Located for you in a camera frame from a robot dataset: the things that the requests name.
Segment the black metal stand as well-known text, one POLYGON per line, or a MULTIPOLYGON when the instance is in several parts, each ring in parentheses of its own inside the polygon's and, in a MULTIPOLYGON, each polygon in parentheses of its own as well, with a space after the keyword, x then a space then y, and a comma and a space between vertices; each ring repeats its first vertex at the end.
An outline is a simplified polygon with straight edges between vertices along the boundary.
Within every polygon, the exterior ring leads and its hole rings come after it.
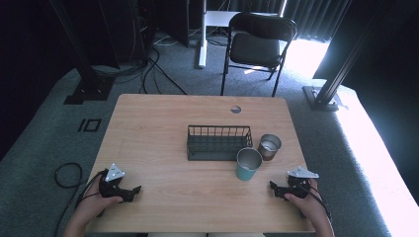
POLYGON ((78 85, 73 93, 66 97, 64 104, 82 105, 85 101, 107 101, 115 79, 100 76, 95 72, 62 1, 46 0, 46 7, 51 13, 57 34, 80 75, 78 85))
POLYGON ((351 72, 377 24, 382 0, 352 0, 314 76, 325 83, 302 88, 313 111, 336 112, 339 86, 351 72))

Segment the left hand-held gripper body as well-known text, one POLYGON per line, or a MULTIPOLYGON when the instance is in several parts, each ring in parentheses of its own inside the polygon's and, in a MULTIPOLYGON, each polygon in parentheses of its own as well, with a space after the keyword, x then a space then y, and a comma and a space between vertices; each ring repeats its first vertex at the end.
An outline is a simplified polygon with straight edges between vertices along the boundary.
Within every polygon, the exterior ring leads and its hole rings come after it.
POLYGON ((99 191, 103 198, 123 197, 124 195, 133 196, 131 190, 124 190, 119 187, 125 172, 115 163, 109 169, 104 170, 103 177, 99 184, 99 191))

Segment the person's right hand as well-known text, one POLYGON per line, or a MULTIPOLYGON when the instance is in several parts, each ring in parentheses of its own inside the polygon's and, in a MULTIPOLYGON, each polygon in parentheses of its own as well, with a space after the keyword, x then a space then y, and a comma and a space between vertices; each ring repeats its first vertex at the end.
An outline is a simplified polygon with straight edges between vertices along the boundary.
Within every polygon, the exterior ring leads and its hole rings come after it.
POLYGON ((305 215, 316 231, 330 226, 324 207, 314 196, 307 195, 305 198, 300 198, 293 194, 285 194, 285 198, 305 215))

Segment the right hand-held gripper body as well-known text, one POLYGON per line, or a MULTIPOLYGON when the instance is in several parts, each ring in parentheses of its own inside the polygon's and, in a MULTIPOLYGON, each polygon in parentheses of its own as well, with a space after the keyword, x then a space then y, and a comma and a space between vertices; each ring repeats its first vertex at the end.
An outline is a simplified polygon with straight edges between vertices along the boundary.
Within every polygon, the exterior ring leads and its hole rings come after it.
POLYGON ((289 184, 286 190, 287 194, 293 194, 298 198, 305 198, 310 190, 310 179, 318 179, 319 175, 308 171, 307 169, 298 166, 293 170, 288 171, 287 182, 289 184))

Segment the black wire basket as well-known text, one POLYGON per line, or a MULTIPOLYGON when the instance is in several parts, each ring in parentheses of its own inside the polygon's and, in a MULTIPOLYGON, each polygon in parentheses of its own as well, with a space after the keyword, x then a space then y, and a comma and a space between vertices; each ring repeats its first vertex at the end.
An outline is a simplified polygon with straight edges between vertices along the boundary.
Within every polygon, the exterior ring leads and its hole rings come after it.
POLYGON ((248 125, 189 125, 187 154, 190 161, 235 161, 236 154, 252 147, 248 125))

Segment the dark curtain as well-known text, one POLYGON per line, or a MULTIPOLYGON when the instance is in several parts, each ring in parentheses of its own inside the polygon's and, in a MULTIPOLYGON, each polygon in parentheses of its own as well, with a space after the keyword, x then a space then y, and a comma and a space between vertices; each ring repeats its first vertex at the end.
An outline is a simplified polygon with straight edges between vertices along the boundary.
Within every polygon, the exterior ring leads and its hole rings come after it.
POLYGON ((297 25, 298 39, 333 39, 352 0, 225 0, 224 10, 278 14, 297 25))

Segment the person's left hand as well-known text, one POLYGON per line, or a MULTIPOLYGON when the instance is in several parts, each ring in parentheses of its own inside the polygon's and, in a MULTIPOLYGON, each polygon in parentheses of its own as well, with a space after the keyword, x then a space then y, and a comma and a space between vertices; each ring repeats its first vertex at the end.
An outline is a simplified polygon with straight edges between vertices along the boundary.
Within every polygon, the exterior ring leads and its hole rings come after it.
POLYGON ((100 179, 97 178, 86 191, 82 200, 76 207, 73 216, 76 222, 87 225, 91 219, 98 216, 108 206, 119 202, 119 197, 102 197, 99 192, 100 179))

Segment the silver steel cup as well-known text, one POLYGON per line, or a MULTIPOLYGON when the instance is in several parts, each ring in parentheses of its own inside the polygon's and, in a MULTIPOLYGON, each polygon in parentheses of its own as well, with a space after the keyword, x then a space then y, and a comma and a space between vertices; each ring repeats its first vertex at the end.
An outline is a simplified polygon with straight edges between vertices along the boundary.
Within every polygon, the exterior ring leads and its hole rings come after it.
POLYGON ((264 134, 260 138, 258 151, 264 161, 271 161, 282 147, 282 141, 272 133, 264 134))

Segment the teal steel cup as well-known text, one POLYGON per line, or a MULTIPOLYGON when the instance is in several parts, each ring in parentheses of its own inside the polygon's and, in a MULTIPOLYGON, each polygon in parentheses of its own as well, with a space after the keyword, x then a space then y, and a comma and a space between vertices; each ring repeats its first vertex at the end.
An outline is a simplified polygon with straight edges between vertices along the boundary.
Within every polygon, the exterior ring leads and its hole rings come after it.
POLYGON ((261 167, 263 159, 256 149, 246 147, 238 151, 236 162, 237 178, 241 181, 249 181, 261 167))

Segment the dark equipment cabinet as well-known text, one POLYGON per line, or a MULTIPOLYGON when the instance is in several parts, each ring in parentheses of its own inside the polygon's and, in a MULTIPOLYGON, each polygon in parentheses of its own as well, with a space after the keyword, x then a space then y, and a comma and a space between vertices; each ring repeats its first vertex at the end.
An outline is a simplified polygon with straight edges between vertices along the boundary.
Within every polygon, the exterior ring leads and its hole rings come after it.
POLYGON ((190 0, 99 0, 104 35, 95 63, 146 62, 157 30, 189 45, 190 0))

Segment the black folding chair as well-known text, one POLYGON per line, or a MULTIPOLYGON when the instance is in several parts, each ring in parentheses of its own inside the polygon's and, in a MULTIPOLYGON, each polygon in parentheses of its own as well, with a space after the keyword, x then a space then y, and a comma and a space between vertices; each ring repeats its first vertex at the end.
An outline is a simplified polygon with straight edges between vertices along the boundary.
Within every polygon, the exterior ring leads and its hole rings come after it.
POLYGON ((230 67, 250 69, 259 66, 259 71, 270 73, 268 80, 277 73, 272 92, 275 97, 288 49, 296 34, 296 23, 287 18, 253 13, 234 15, 227 28, 220 95, 224 94, 230 67))

